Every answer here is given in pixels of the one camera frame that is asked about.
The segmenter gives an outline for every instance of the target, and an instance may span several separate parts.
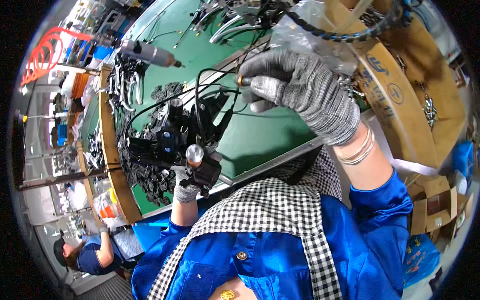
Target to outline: brown hair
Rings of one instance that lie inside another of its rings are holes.
[[[80,254],[80,251],[85,245],[85,241],[83,240],[80,245],[78,245],[75,249],[70,252],[68,256],[65,257],[65,262],[67,263],[67,266],[72,268],[75,271],[79,271],[77,268],[77,259],[78,259],[78,254]]]

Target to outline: blue logo on box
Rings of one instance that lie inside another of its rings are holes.
[[[382,63],[371,54],[367,54],[365,58],[367,59],[368,64],[378,73],[385,73],[387,76],[390,74],[387,68],[384,67]]]
[[[396,84],[389,84],[387,86],[388,95],[393,102],[397,103],[398,105],[403,104],[403,93],[402,89]]]

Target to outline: air hose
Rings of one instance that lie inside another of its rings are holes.
[[[45,33],[43,38],[38,43],[38,46],[33,49],[30,59],[28,60],[28,68],[25,72],[25,75],[22,77],[21,85],[27,84],[45,74],[48,74],[50,70],[52,70],[59,63],[60,54],[58,54],[56,60],[54,60],[53,57],[55,51],[51,41],[57,41],[60,43],[60,49],[63,49],[63,42],[60,38],[61,32],[66,32],[69,35],[84,41],[90,41],[91,39],[91,36],[87,34],[74,32],[60,27],[51,28],[47,31],[47,33]]]
[[[372,37],[379,36],[383,31],[388,28],[402,25],[407,25],[410,21],[409,11],[410,6],[406,3],[408,0],[392,0],[392,8],[389,10],[387,15],[383,20],[376,24],[373,28],[367,28],[361,32],[357,33],[334,33],[327,32],[323,29],[317,28],[311,24],[308,24],[305,20],[299,17],[295,12],[291,12],[288,5],[285,2],[284,11],[287,16],[289,16],[293,22],[304,30],[310,32],[314,36],[321,37],[322,39],[334,42],[341,43],[352,43],[354,41],[366,41]]]

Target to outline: orange coiled air hose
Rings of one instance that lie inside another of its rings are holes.
[[[74,32],[65,28],[53,27],[47,33],[45,33],[43,38],[38,43],[38,46],[33,49],[32,55],[28,61],[28,66],[33,64],[33,69],[27,68],[25,75],[22,77],[21,85],[27,84],[39,77],[42,77],[59,63],[60,55],[58,55],[56,61],[53,61],[54,49],[51,41],[57,40],[60,43],[61,49],[63,49],[63,42],[60,39],[60,32],[66,32],[71,36],[85,41],[90,41],[91,39],[91,36],[87,34]],[[48,65],[45,67],[44,62],[47,55]]]

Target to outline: black cap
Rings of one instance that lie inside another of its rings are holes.
[[[60,230],[60,238],[53,243],[53,253],[55,257],[59,261],[59,263],[66,267],[67,262],[65,261],[65,257],[63,256],[63,245],[65,244],[65,240],[63,239],[63,231]]]

